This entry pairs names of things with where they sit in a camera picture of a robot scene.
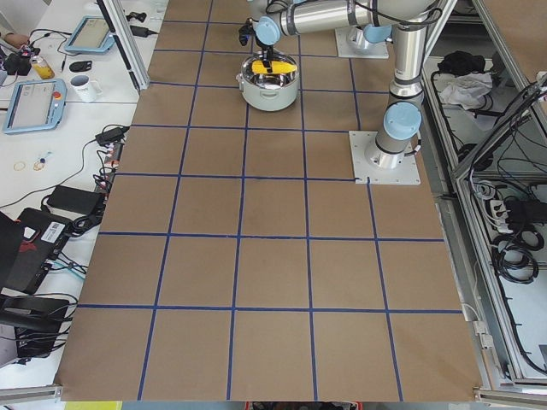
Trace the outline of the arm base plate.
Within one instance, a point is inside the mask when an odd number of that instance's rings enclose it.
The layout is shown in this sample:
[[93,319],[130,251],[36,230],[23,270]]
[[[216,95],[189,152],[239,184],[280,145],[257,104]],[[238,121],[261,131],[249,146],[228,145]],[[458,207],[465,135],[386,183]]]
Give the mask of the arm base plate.
[[357,184],[419,185],[415,155],[410,143],[399,154],[387,154],[376,145],[377,132],[350,131],[350,151],[354,180]]
[[338,57],[361,59],[388,59],[386,42],[370,43],[361,27],[346,27],[335,30]]

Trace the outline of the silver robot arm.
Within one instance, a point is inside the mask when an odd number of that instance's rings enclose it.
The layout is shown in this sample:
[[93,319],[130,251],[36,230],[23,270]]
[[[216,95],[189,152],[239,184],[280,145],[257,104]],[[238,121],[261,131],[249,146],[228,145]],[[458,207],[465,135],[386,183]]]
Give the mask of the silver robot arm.
[[251,33],[258,44],[271,47],[284,36],[329,30],[348,30],[349,41],[362,46],[391,36],[373,12],[376,2],[365,1],[250,1]]
[[271,48],[283,36],[361,27],[371,43],[379,34],[391,37],[395,51],[390,100],[383,126],[368,144],[365,156],[372,166],[393,169],[421,125],[421,72],[427,25],[433,1],[249,1],[251,33],[260,46]]

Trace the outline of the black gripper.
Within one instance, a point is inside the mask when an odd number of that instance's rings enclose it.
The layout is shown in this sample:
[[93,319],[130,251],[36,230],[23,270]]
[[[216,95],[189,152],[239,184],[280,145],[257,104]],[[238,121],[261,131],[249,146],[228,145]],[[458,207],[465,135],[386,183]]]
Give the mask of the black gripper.
[[[256,24],[257,20],[248,18],[245,23],[238,29],[238,41],[241,45],[247,45],[249,42],[258,42],[256,38]],[[268,73],[273,72],[273,67],[270,61],[270,48],[266,47],[262,50],[263,66]]]

